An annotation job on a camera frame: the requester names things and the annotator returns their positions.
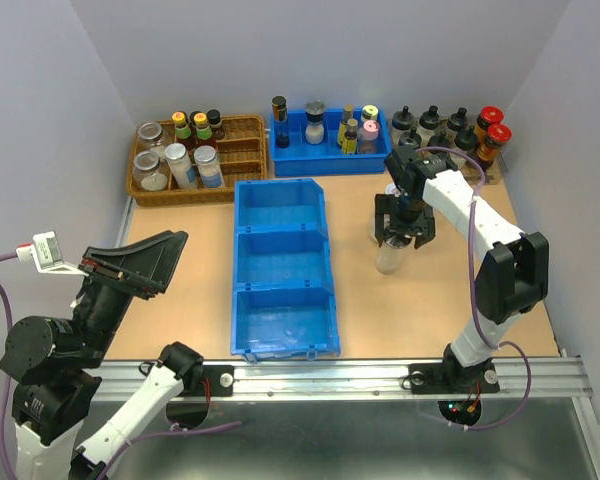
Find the tall silver-lid glass jar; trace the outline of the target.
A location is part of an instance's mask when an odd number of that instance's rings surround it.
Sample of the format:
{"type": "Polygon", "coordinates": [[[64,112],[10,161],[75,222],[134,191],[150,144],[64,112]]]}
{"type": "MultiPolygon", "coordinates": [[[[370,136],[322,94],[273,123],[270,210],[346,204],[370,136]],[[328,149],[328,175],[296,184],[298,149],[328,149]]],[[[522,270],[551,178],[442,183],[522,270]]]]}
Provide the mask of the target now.
{"type": "Polygon", "coordinates": [[[379,273],[383,275],[394,274],[401,266],[406,248],[410,245],[411,239],[402,236],[392,236],[386,238],[379,247],[375,266],[379,273]]]}

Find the round open-top glass jar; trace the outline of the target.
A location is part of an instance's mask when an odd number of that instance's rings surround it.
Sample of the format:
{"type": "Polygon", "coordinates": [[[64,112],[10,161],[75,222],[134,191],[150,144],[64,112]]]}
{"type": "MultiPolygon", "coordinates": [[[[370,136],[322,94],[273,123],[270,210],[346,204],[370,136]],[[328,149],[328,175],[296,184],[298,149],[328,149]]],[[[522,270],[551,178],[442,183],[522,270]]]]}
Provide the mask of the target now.
{"type": "MultiPolygon", "coordinates": [[[[383,227],[386,227],[389,224],[389,215],[388,214],[384,214],[383,215],[383,227]]],[[[372,242],[374,242],[375,244],[378,244],[378,241],[376,239],[376,214],[372,213],[370,216],[370,221],[369,221],[369,225],[368,225],[368,236],[370,238],[370,240],[372,242]]]]}

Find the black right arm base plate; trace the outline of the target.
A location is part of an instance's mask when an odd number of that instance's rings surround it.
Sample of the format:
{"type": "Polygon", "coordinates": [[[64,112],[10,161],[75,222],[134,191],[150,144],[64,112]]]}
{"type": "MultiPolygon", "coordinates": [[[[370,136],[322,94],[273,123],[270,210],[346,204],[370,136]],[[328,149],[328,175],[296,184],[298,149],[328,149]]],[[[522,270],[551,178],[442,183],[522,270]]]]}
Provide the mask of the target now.
{"type": "Polygon", "coordinates": [[[482,394],[500,391],[492,361],[471,367],[462,367],[454,361],[420,363],[409,366],[408,379],[416,395],[468,394],[470,389],[482,394]]]}

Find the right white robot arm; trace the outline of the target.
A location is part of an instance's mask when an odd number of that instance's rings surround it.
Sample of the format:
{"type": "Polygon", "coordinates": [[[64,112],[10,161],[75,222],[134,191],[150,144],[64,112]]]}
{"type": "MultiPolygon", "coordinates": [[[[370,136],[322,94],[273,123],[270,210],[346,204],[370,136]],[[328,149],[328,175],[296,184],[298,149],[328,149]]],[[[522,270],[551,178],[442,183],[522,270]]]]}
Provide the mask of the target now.
{"type": "Polygon", "coordinates": [[[402,146],[385,158],[396,190],[374,199],[378,259],[388,270],[390,252],[432,241],[436,213],[467,240],[471,317],[441,360],[410,368],[407,379],[416,395],[462,394],[472,387],[496,393],[492,354],[508,329],[547,296],[549,242],[504,219],[444,151],[433,147],[422,158],[402,146]]]}

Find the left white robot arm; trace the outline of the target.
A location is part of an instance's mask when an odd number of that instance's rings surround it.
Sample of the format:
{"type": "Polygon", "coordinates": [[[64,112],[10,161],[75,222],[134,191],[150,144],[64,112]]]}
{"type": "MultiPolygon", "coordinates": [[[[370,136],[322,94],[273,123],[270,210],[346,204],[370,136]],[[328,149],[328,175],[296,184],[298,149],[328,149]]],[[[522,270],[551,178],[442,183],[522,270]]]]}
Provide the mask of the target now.
{"type": "Polygon", "coordinates": [[[102,383],[98,368],[134,298],[166,292],[184,250],[184,231],[163,231],[126,247],[89,247],[79,264],[64,261],[54,232],[17,248],[41,274],[78,275],[81,288],[69,319],[27,316],[8,331],[0,369],[16,386],[12,418],[19,479],[105,478],[151,420],[203,377],[202,356],[180,342],[163,348],[138,390],[92,437],[77,435],[102,383]]]}

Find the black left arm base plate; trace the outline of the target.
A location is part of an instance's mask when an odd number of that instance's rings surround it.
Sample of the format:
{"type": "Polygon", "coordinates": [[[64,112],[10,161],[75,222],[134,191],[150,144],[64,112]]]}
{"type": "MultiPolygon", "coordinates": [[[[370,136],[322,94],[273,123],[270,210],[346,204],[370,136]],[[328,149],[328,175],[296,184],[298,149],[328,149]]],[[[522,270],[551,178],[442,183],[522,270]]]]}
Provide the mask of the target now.
{"type": "Polygon", "coordinates": [[[179,397],[225,398],[233,395],[235,367],[228,363],[196,366],[184,377],[179,397]]]}

